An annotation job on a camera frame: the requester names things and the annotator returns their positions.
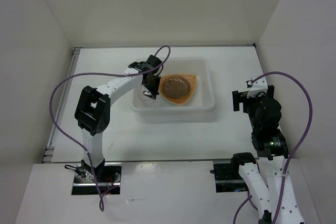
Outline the clear plastic cup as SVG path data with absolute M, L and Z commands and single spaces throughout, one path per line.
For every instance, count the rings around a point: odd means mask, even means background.
M 146 87 L 141 87 L 138 91 L 138 99 L 141 102 L 142 106 L 145 108 L 153 108 L 156 103 L 156 96 L 146 97 L 142 94 L 142 90 L 148 90 Z

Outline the smoky glass plate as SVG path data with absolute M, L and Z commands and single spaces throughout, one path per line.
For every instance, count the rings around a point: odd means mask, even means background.
M 161 82 L 161 88 L 168 97 L 181 98 L 190 92 L 191 85 L 185 77 L 174 75 L 166 77 Z

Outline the woven bamboo fan tray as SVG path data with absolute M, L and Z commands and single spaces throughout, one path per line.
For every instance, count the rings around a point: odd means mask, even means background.
M 197 86 L 195 74 L 169 74 L 161 77 L 159 93 L 175 105 L 184 105 L 193 96 Z

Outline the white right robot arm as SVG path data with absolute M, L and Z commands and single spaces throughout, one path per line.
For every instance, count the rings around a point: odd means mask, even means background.
M 249 80 L 247 87 L 249 91 L 232 92 L 233 110 L 242 107 L 248 114 L 257 157 L 248 152 L 234 154 L 228 172 L 245 182 L 259 223 L 304 223 L 288 170 L 293 153 L 279 128 L 281 105 L 274 98 L 274 86 L 267 84 L 263 74 Z

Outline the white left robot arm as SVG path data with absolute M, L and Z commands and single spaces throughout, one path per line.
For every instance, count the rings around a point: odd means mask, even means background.
M 93 182 L 104 177 L 105 158 L 102 152 L 103 132 L 110 123 L 111 106 L 129 91 L 142 88 L 142 96 L 156 100 L 159 95 L 162 61 L 150 55 L 146 61 L 131 63 L 120 77 L 97 87 L 82 89 L 75 110 L 75 119 L 81 128 L 86 148 L 81 167 Z

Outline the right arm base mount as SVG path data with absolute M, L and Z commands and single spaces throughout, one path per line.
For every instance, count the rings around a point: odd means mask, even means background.
M 247 191 L 244 180 L 235 172 L 230 160 L 213 161 L 210 173 L 214 175 L 217 193 L 233 193 Z

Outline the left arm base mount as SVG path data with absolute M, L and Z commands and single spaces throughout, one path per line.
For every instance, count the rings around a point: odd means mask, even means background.
M 80 164 L 66 164 L 65 169 L 75 172 L 72 184 L 72 195 L 97 195 L 94 178 Z M 97 180 L 100 192 L 106 195 L 119 195 L 122 166 L 120 163 L 106 163 L 98 173 Z

